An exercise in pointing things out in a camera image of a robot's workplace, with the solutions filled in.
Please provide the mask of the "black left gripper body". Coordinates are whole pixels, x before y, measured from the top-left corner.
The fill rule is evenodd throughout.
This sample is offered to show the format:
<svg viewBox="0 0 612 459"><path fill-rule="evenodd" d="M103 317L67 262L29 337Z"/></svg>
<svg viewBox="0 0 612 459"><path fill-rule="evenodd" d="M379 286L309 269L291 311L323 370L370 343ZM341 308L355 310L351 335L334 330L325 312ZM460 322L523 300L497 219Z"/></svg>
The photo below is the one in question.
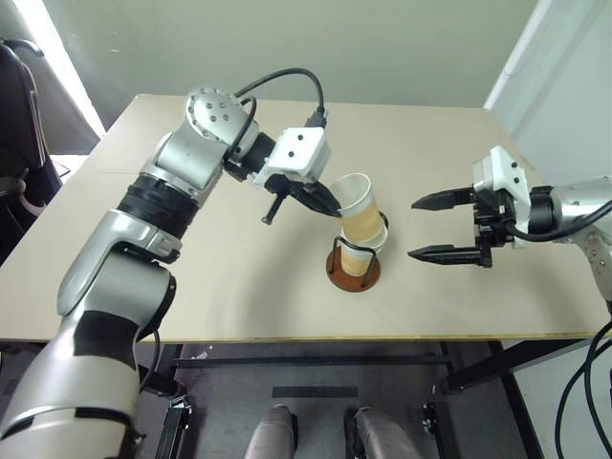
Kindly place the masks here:
<svg viewBox="0 0 612 459"><path fill-rule="evenodd" d="M266 183L265 189L276 197L268 213L262 218L262 222L270 225L278 212L283 201L288 197L293 197L293 190L298 187L312 187L313 183L303 183L288 179L285 175L274 174Z"/></svg>

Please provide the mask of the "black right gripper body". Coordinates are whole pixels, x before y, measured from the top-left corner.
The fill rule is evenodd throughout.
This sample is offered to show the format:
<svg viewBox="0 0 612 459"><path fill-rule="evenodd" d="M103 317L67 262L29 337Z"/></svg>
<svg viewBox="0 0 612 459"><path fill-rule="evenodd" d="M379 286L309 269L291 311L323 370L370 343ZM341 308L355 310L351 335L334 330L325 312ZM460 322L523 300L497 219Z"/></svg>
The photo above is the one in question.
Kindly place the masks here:
<svg viewBox="0 0 612 459"><path fill-rule="evenodd" d="M508 225L516 220L514 197L506 189L472 188L474 237L479 250L477 265L492 267L492 250L513 242Z"/></svg>

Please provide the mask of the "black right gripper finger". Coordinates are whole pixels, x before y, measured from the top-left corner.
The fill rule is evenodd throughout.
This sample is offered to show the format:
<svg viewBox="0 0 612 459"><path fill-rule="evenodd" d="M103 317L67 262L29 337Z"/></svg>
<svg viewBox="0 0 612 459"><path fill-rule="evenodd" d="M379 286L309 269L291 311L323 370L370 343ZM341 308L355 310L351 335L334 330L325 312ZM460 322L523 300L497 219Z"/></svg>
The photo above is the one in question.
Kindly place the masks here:
<svg viewBox="0 0 612 459"><path fill-rule="evenodd" d="M469 205L474 202L474 190L461 187L430 193L415 201L411 207L423 210L443 210L457 206Z"/></svg>
<svg viewBox="0 0 612 459"><path fill-rule="evenodd" d="M477 248L457 248L453 245L426 246L408 251L407 255L438 265L479 265L481 262L481 252Z"/></svg>

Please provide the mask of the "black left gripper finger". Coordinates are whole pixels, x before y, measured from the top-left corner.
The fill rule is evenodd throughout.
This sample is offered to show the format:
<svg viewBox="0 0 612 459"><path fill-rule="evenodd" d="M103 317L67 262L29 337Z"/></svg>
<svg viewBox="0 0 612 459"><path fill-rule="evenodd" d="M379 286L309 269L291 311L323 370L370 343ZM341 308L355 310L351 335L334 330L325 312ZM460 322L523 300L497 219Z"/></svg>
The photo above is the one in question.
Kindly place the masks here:
<svg viewBox="0 0 612 459"><path fill-rule="evenodd" d="M325 211L338 211L341 208L341 204L332 191L321 182L312 184L312 197L317 205Z"/></svg>
<svg viewBox="0 0 612 459"><path fill-rule="evenodd" d="M298 187L293 190L293 197L303 206L316 213L340 217L339 209L341 205L326 187Z"/></svg>

